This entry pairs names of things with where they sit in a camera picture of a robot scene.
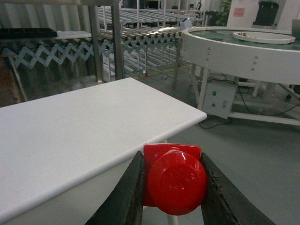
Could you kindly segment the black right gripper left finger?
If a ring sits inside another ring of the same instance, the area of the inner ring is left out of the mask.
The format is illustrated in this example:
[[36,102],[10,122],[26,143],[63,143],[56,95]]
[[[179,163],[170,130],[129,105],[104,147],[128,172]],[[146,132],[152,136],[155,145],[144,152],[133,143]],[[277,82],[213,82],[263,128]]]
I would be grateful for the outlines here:
[[119,182],[87,225],[140,225],[143,216],[145,162],[136,153]]

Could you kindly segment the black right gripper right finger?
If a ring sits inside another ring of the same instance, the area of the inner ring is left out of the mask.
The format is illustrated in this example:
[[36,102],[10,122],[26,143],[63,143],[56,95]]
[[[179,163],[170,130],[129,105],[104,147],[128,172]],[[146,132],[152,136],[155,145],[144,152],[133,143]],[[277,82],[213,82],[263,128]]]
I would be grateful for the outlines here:
[[205,154],[200,162],[207,175],[207,191],[201,204],[205,225],[273,225]]

